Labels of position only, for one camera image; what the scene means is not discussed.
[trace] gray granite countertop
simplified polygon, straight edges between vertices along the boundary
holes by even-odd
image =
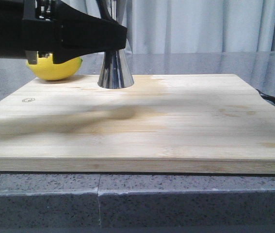
[[[101,63],[84,56],[78,74],[99,74]],[[129,54],[128,63],[133,74],[233,73],[275,96],[275,52]],[[24,60],[0,59],[0,100],[33,78]],[[0,232],[235,225],[275,225],[275,175],[0,173]]]

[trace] shiny metal cylinder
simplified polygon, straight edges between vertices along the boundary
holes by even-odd
[[[105,19],[112,18],[119,24],[122,23],[126,0],[97,0],[101,16]],[[100,87],[108,89],[120,89],[132,86],[133,77],[129,71],[124,50],[106,51],[102,70],[97,83]]]

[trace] wooden cutting board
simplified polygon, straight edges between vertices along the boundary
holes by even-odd
[[[0,102],[0,171],[275,173],[275,107],[235,75],[34,79]]]

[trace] bamboo cutting board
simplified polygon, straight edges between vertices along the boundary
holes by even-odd
[[[0,171],[275,173],[275,107],[235,75],[34,79],[0,102]]]

